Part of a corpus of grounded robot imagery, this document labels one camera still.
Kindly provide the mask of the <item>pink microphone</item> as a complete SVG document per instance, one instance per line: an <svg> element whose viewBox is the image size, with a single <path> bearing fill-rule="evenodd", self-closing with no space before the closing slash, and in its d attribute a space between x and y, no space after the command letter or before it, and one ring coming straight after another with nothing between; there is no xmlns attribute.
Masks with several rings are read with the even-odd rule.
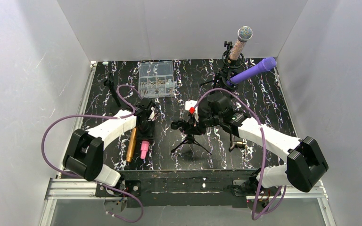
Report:
<svg viewBox="0 0 362 226"><path fill-rule="evenodd" d="M140 151L141 151L141 154L140 154L140 158L141 159L146 159L146 156L147 156L147 153L148 153L148 150L149 150L149 145L150 145L150 142L148 140L143 140L141 142L141 147L140 147Z"/></svg>

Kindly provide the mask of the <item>black tripod mic stand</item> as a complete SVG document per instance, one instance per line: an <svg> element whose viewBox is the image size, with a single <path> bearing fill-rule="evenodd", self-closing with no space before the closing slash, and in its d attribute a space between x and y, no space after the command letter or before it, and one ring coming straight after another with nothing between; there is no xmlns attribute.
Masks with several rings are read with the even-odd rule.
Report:
<svg viewBox="0 0 362 226"><path fill-rule="evenodd" d="M178 121L172 121L171 123L171 129L178 129L181 133L184 134L184 127L187 125L187 124L194 124L194 125L198 125L200 126L197 122L194 122L194 121L185 121L185 120L178 120ZM184 138L184 140L178 144L175 148L173 148L170 152L171 153L174 153L179 147L181 147L182 145L184 144L195 144L195 145L198 145L200 147L202 147L205 151L207 151L210 155L212 155L212 153L206 149L205 147L203 147L195 138L194 136L195 135L187 135L185 134L186 137Z"/></svg>

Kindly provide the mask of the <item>gold microphone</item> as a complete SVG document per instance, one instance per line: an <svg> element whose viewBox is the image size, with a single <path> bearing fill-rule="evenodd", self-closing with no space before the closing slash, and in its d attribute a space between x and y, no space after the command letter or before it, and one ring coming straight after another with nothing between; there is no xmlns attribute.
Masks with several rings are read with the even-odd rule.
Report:
<svg viewBox="0 0 362 226"><path fill-rule="evenodd" d="M133 155L134 155L134 150L135 150L135 145L136 145L136 134L137 134L137 128L133 128L130 139L129 139L127 153L126 153L126 163L127 164L131 163L133 160Z"/></svg>

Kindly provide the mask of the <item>black round-base mic stand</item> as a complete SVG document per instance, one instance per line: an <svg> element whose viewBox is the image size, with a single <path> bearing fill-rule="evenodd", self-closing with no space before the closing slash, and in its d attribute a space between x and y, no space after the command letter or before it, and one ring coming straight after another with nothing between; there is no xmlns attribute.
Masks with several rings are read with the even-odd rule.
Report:
<svg viewBox="0 0 362 226"><path fill-rule="evenodd" d="M118 94L117 94L117 91L116 91L116 86L115 86L115 84L114 84L114 82L112 80L112 76L109 75L107 77L107 79L105 79L103 81L103 84L104 84L105 87L107 87L109 89L109 92L110 92L111 96L115 100L116 107L118 107L119 109L122 109L123 106L121 104L120 99L118 98Z"/></svg>

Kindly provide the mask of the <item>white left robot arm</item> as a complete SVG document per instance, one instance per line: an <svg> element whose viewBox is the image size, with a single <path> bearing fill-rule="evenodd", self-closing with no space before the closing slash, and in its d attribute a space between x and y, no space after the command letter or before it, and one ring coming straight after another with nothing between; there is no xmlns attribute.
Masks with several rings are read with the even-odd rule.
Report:
<svg viewBox="0 0 362 226"><path fill-rule="evenodd" d="M87 181L97 181L108 186L116 186L121 174L103 163L105 148L123 133L132 130L139 119L152 119L154 107L137 108L134 115L127 110L119 110L115 119L108 119L88 130L77 129L72 135L63 159L63 166Z"/></svg>

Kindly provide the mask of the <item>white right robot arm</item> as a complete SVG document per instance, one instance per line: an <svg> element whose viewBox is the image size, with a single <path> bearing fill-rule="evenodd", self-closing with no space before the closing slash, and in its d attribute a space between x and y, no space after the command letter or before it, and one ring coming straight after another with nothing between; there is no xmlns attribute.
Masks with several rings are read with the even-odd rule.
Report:
<svg viewBox="0 0 362 226"><path fill-rule="evenodd" d="M280 166L262 166L250 177L257 187L293 186L307 193L329 169L314 138L300 139L270 128L258 122L248 110L234 110L231 99L222 93L187 101L185 110L191 116L183 128L185 134L201 135L209 127L220 126L225 132L261 145L283 160Z"/></svg>

